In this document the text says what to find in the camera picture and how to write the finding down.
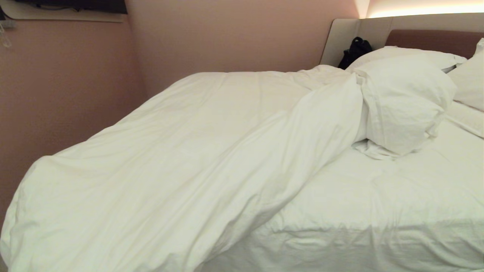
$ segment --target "brown headboard panel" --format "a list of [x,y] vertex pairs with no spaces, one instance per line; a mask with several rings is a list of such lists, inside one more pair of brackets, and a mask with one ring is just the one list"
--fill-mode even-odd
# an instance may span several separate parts
[[484,32],[447,30],[392,30],[385,45],[452,53],[471,58]]

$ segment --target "wall-mounted shelf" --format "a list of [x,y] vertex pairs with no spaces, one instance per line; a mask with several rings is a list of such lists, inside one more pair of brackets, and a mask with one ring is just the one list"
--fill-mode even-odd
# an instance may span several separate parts
[[124,16],[121,14],[90,10],[81,10],[80,12],[71,9],[57,11],[42,10],[14,0],[0,0],[0,5],[7,16],[16,20],[75,20],[121,23],[124,19]]

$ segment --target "bed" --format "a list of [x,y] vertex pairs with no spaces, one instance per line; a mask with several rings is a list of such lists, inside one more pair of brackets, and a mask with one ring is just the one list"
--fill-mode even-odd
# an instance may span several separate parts
[[[429,35],[395,31],[388,45]],[[446,35],[474,49],[484,37]],[[447,116],[428,145],[371,158],[356,74],[322,65],[176,83],[32,166],[2,257],[13,272],[484,271],[483,139]]]

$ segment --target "television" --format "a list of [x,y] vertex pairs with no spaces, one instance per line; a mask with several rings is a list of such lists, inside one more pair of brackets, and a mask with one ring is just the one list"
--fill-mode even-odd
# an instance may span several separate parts
[[109,13],[128,14],[124,0],[16,0],[29,3],[42,9],[57,10],[74,8],[78,10],[96,10]]

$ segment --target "warm light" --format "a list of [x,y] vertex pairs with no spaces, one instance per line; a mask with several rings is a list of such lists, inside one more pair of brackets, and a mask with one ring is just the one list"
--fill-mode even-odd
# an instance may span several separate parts
[[423,14],[480,13],[480,12],[484,12],[484,4],[398,9],[398,10],[371,13],[368,15],[367,18],[423,15]]

